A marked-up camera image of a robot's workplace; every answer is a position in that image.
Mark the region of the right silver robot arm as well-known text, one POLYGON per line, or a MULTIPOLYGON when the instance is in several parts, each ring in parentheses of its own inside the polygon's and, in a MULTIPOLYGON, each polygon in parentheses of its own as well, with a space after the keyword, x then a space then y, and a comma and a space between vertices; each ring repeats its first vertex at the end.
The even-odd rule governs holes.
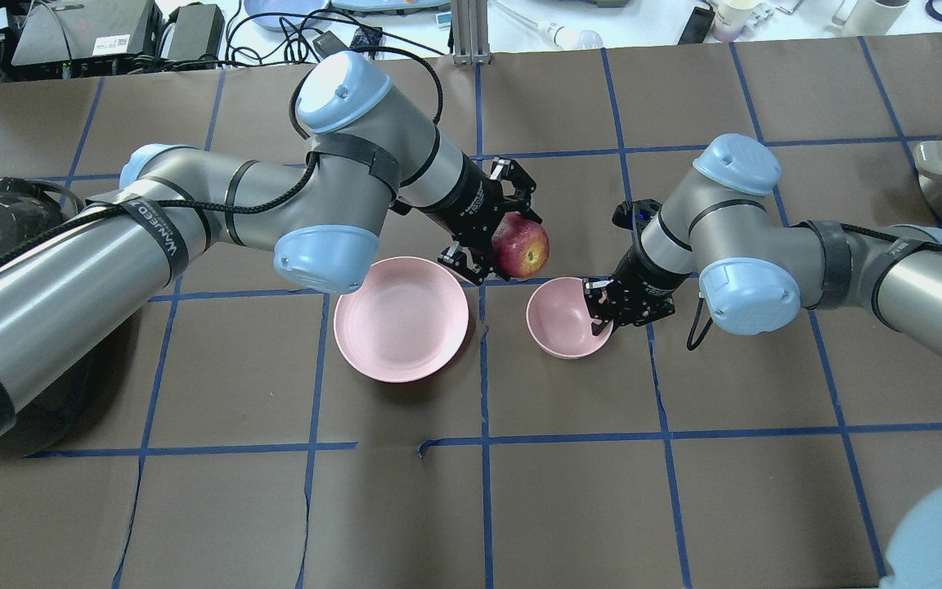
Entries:
POLYGON ((613 223, 632 242, 610 275, 582 282, 592 333, 672 316, 674 292, 695 277, 709 325, 733 335, 780 330, 801 310, 859 307, 942 357, 942 230, 779 227, 764 198, 780 176, 766 146, 728 133, 666 200, 618 205, 613 223))

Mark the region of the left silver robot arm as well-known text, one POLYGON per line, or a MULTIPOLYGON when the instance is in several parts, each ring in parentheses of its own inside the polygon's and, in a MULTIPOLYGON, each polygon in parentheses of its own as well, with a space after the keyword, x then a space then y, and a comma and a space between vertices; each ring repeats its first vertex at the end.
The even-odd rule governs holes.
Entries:
POLYGON ((386 213, 418 211, 448 232, 442 266, 474 284, 508 280, 493 240, 505 216, 538 223, 535 183, 515 160, 483 172, 377 65, 324 57, 288 115, 302 172, 195 146, 150 144, 119 189, 0 254, 0 437, 16 414, 218 242, 271 251, 311 290, 359 290, 386 213))

